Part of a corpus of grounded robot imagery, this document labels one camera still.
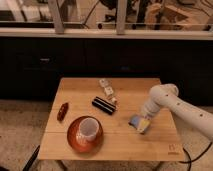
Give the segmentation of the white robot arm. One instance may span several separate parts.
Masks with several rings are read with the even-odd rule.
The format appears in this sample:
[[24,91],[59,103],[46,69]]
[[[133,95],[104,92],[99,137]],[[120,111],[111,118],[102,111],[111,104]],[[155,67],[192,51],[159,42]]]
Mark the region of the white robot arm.
[[185,102],[178,94],[175,84],[153,86],[149,91],[149,98],[143,104],[143,115],[151,119],[162,107],[166,107],[213,142],[213,114]]

